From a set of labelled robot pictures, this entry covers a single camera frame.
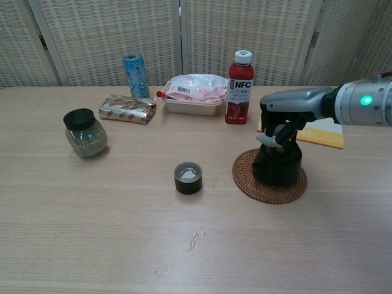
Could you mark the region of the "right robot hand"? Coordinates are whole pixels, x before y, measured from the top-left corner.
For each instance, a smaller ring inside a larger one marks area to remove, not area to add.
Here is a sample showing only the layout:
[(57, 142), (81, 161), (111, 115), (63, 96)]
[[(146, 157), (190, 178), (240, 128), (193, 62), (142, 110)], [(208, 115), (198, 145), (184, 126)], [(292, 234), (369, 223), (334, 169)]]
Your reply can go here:
[(308, 122), (331, 118), (338, 122), (335, 101), (338, 89), (328, 86), (301, 88), (267, 94), (260, 99), (261, 144), (278, 148), (296, 141), (298, 131)]

